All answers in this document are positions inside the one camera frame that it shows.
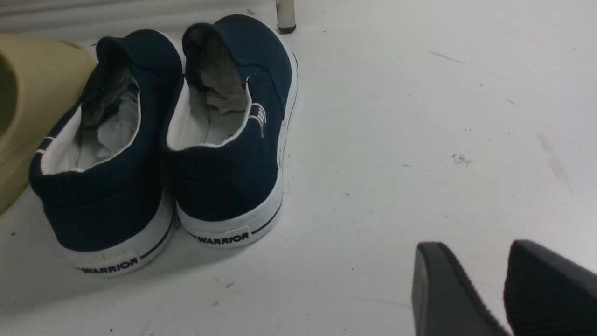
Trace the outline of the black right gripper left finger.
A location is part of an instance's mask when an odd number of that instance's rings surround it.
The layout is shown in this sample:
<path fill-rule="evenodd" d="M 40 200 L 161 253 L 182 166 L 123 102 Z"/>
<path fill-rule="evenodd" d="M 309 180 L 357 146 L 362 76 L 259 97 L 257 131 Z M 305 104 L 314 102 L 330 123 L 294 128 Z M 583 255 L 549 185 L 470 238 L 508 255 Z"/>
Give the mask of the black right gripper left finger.
<path fill-rule="evenodd" d="M 416 336 L 509 336 L 450 248 L 416 246 L 411 291 Z"/>

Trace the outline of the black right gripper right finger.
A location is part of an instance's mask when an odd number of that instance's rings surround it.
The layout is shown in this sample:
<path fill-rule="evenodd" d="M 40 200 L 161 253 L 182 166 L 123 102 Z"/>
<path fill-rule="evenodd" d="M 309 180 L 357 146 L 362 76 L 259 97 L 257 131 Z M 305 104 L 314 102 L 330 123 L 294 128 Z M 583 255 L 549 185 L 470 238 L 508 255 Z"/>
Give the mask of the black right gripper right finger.
<path fill-rule="evenodd" d="M 531 240 L 510 247 L 504 302 L 516 336 L 597 333 L 597 275 Z"/>

